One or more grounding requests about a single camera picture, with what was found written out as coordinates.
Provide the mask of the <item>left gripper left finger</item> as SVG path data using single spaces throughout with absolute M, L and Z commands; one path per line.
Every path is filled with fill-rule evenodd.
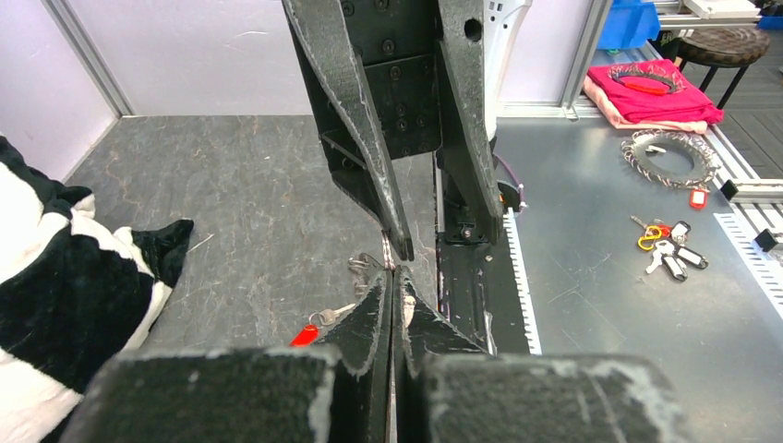
M 383 442 L 391 273 L 304 347 L 122 352 L 90 383 L 65 442 Z

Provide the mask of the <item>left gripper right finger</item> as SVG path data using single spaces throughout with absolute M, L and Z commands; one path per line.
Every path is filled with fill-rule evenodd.
M 402 442 L 690 442 L 675 389 L 633 355 L 490 354 L 394 273 L 392 333 Z

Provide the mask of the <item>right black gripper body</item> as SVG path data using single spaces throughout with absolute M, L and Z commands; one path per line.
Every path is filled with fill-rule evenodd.
M 439 1 L 338 1 L 394 160 L 442 148 Z

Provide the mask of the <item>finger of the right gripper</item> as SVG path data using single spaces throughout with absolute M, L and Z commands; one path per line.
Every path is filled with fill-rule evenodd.
M 475 229 L 492 244 L 502 231 L 500 191 L 485 122 L 483 3 L 439 1 L 442 37 L 439 69 L 446 198 L 464 208 Z
M 285 1 L 319 137 L 334 149 L 332 181 L 376 218 L 386 246 L 402 260 L 414 247 L 365 69 L 338 1 Z

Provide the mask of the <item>metal key holder red handle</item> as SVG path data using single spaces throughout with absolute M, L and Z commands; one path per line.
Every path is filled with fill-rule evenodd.
M 359 327 L 356 342 L 363 346 L 359 376 L 365 380 L 366 442 L 398 442 L 398 395 L 402 386 L 402 338 L 410 326 L 416 298 L 404 289 L 404 275 L 396 271 L 391 241 L 382 236 L 381 258 L 361 253 L 349 259 L 353 273 L 355 311 L 350 318 Z

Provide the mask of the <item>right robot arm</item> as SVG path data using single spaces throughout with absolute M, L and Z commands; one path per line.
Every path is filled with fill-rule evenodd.
M 414 257 L 393 162 L 435 153 L 452 201 L 489 242 L 505 197 L 492 150 L 526 1 L 286 1 L 333 182 Z

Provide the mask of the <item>bunch of keys with tags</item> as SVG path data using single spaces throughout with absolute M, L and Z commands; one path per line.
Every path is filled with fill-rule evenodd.
M 644 273 L 650 275 L 658 269 L 676 282 L 685 282 L 690 269 L 704 270 L 710 265 L 708 259 L 687 246 L 692 227 L 686 221 L 665 224 L 660 219 L 645 222 L 632 215 L 631 221 L 638 224 L 643 233 L 638 237 L 636 246 L 651 255 L 650 264 Z

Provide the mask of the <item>key with red tag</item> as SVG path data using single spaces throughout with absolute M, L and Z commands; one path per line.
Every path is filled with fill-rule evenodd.
M 322 331 L 329 326 L 334 325 L 343 315 L 356 307 L 356 304 L 349 304 L 339 308 L 323 309 L 308 317 L 307 324 L 290 341 L 292 347 L 306 347 L 316 341 Z

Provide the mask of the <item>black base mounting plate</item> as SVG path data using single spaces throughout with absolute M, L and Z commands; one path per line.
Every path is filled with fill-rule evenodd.
M 490 354 L 530 354 L 503 218 L 500 238 L 492 244 L 475 229 L 463 207 L 447 200 L 439 154 L 433 162 L 438 310 Z M 504 214 L 513 209 L 519 215 L 526 207 L 523 187 L 504 181 L 498 186 Z

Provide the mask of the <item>red folded cloth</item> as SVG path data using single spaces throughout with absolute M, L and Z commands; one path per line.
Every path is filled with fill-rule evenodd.
M 592 66 L 584 94 L 617 129 L 663 129 L 702 135 L 720 123 L 717 108 L 669 60 Z

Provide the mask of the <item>blue plastic bin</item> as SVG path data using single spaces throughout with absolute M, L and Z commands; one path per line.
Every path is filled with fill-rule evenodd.
M 630 50 L 655 40 L 661 31 L 652 1 L 615 0 L 596 45 L 598 50 Z

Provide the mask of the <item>black white checkered pillow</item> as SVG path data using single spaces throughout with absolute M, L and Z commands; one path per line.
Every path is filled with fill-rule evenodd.
M 1 142 L 1 438 L 55 442 L 91 379 L 137 349 L 185 264 L 194 222 L 110 230 L 95 196 Z

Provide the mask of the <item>round brown stool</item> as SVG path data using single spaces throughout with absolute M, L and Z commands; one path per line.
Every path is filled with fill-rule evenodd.
M 680 38 L 676 57 L 681 60 L 680 69 L 688 64 L 707 68 L 699 85 L 701 92 L 706 92 L 719 70 L 736 70 L 716 105 L 722 110 L 750 66 L 766 55 L 771 41 L 767 32 L 756 28 L 698 29 Z

